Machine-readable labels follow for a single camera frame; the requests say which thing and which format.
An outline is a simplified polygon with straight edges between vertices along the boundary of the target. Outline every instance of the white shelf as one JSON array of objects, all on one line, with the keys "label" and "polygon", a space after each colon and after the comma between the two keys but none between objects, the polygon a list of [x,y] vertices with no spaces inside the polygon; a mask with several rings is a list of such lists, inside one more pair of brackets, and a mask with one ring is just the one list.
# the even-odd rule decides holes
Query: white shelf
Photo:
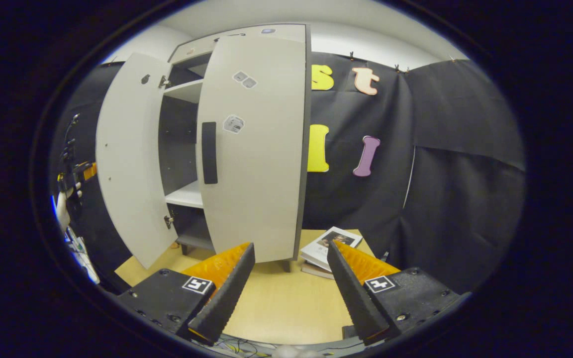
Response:
[{"label": "white shelf", "polygon": [[182,188],[170,193],[165,197],[165,202],[168,204],[176,204],[182,206],[191,206],[192,208],[203,209],[202,196],[200,195],[200,186],[198,181],[185,185]]},{"label": "white shelf", "polygon": [[164,95],[191,103],[198,103],[200,100],[200,89],[202,89],[202,80],[196,80],[168,88],[165,90]]},{"label": "white shelf", "polygon": [[191,246],[191,247],[200,247],[201,249],[207,249],[211,251],[215,251],[213,248],[213,244],[209,238],[198,238],[189,235],[181,235],[178,236],[178,241],[181,244]]}]

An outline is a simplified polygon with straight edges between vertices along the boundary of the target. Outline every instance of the ceiling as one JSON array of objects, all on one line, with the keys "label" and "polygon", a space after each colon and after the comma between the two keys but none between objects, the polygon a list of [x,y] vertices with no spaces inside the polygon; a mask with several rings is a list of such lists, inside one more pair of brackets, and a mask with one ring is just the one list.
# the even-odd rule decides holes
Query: ceiling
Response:
[{"label": "ceiling", "polygon": [[272,22],[340,23],[400,39],[441,60],[467,58],[428,27],[374,0],[203,0],[161,24],[200,38]]}]

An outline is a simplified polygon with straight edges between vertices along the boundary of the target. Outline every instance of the black fabric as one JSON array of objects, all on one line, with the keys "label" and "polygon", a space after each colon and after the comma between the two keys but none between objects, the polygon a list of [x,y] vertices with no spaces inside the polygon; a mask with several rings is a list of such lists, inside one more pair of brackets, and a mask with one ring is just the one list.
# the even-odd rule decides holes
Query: black fabric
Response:
[{"label": "black fabric", "polygon": [[420,147],[480,154],[525,170],[516,116],[471,61],[443,61],[407,75]]},{"label": "black fabric", "polygon": [[525,199],[525,175],[484,156],[417,147],[408,199],[388,262],[420,267],[457,293],[505,254]]},{"label": "black fabric", "polygon": [[[312,53],[313,64],[333,70],[334,86],[314,90],[311,124],[328,127],[328,172],[308,173],[304,229],[331,226],[358,228],[376,255],[382,254],[404,203],[412,164],[412,101],[403,74],[368,61]],[[355,88],[352,68],[372,68],[380,77],[372,86],[377,95]],[[353,170],[362,156],[364,136],[382,141],[375,152],[369,177]]]},{"label": "black fabric", "polygon": [[[63,148],[64,136],[68,124],[74,115],[78,122],[68,132],[68,140],[75,139],[75,162],[96,161],[96,125],[98,114],[105,98],[105,93],[112,83],[114,76],[120,70],[122,63],[113,63],[94,68],[90,74],[73,91],[66,104],[53,138],[53,149],[50,153],[50,185],[51,192],[57,197],[57,174],[64,168],[59,161],[59,154]],[[84,238],[86,249],[94,268],[100,277],[101,285],[119,294],[129,288],[115,272],[132,254],[118,235],[112,224],[109,213],[105,208],[98,177],[92,177],[85,183],[81,191],[81,217],[73,220],[70,226],[75,233]]]},{"label": "black fabric", "polygon": [[[329,128],[329,170],[308,173],[304,229],[360,229],[400,269],[421,267],[459,293],[477,287],[507,250],[525,198],[523,143],[500,91],[471,61],[398,73],[312,59],[331,67],[334,86],[312,91],[311,124]],[[373,69],[376,95],[355,88],[354,67]],[[382,144],[361,178],[353,169],[367,135]]]}]

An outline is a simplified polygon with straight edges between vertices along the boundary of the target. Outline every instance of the cable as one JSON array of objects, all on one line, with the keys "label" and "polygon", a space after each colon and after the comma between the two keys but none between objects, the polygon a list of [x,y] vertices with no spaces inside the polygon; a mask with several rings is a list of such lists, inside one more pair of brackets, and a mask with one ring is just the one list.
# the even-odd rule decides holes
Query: cable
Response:
[{"label": "cable", "polygon": [[255,344],[250,344],[253,346],[253,348],[255,348],[255,352],[253,352],[252,355],[248,356],[248,358],[252,358],[253,356],[255,356],[256,354],[258,354],[258,347]]},{"label": "cable", "polygon": [[327,350],[327,349],[347,349],[347,348],[355,347],[356,345],[363,345],[363,344],[364,344],[364,342],[359,342],[359,343],[357,343],[357,344],[350,345],[350,346],[348,346],[348,347],[328,347],[328,348],[325,348],[325,349],[320,349],[318,352],[325,351],[325,350]]}]

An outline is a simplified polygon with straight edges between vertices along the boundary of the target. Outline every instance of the cabinet leg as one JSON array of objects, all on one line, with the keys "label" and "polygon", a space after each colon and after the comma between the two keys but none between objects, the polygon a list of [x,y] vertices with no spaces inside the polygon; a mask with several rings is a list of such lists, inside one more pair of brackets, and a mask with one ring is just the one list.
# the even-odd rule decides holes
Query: cabinet leg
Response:
[{"label": "cabinet leg", "polygon": [[279,262],[285,272],[291,272],[291,263],[289,260],[280,260]]}]

